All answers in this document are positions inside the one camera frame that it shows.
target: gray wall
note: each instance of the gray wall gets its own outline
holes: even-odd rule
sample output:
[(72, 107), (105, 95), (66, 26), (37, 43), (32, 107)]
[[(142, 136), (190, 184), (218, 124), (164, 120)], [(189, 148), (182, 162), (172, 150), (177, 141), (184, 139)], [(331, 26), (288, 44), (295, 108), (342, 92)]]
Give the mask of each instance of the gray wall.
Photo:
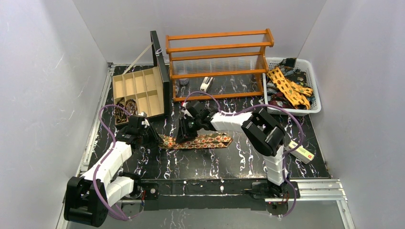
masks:
[[(108, 62), (132, 63), (156, 30), (166, 35), (269, 28), (268, 57), (297, 57), (326, 0), (73, 0)], [(151, 63), (146, 53), (139, 63)]]
[(0, 228), (51, 229), (107, 63), (71, 0), (0, 5)]
[(312, 62), (313, 115), (357, 228), (403, 228), (405, 2), (329, 0), (299, 57)]

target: small white box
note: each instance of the small white box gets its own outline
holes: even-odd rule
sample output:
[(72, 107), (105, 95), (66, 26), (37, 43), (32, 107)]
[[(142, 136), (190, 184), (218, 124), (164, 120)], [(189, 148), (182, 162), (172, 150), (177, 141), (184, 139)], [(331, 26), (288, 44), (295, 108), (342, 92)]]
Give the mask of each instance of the small white box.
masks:
[[(298, 144), (294, 141), (291, 141), (288, 145), (289, 149), (295, 148)], [(298, 149), (291, 152), (296, 158), (302, 161), (305, 164), (308, 164), (310, 161), (314, 159), (314, 155), (310, 153), (308, 150), (304, 149), (304, 147), (300, 146)]]

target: gray floor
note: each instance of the gray floor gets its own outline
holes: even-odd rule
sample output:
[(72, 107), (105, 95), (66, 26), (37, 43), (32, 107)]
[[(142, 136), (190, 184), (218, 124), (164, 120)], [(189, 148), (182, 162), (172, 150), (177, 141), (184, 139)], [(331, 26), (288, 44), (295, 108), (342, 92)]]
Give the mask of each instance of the gray floor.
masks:
[[(124, 211), (139, 211), (139, 205), (125, 206)], [(69, 222), (68, 229), (93, 227)], [(343, 229), (336, 201), (300, 201), (293, 212), (281, 220), (267, 211), (250, 209), (170, 209), (144, 211), (131, 222), (108, 217), (101, 229)]]

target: wooden rack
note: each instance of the wooden rack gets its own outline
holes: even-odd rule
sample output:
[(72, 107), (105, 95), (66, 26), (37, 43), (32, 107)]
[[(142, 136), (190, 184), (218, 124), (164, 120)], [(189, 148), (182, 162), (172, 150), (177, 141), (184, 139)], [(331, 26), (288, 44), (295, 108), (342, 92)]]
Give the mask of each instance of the wooden rack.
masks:
[[(274, 39), (270, 29), (166, 36), (166, 53), (169, 55), (170, 60), (169, 75), (172, 79), (173, 91), (175, 91), (175, 81), (178, 79), (254, 74), (258, 91), (213, 96), (220, 99), (263, 95), (261, 74), (268, 71), (265, 49), (267, 46), (273, 47), (273, 45)], [(249, 52), (235, 52), (241, 48), (244, 48), (244, 50), (249, 48), (250, 50)], [(185, 52), (204, 53), (206, 55), (185, 56)], [(185, 99), (185, 97), (176, 97), (176, 93), (173, 93), (173, 97), (176, 102)], [(189, 100), (201, 99), (209, 99), (209, 97), (202, 95), (189, 98)]]

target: yellow patterned fabric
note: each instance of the yellow patterned fabric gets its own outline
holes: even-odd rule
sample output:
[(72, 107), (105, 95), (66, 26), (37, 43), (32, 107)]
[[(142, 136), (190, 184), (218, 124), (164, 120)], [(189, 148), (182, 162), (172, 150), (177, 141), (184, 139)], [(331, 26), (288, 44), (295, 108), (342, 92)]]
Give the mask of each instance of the yellow patterned fabric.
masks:
[(312, 95), (314, 91), (311, 88), (302, 87), (289, 81), (278, 67), (268, 71), (267, 76), (295, 108), (298, 109), (299, 105), (305, 105), (308, 110), (311, 108), (308, 99), (305, 97)]
[(204, 148), (227, 148), (233, 139), (224, 133), (212, 133), (200, 135), (193, 140), (176, 143), (175, 137), (159, 135), (163, 143), (159, 145), (162, 149), (204, 149)]

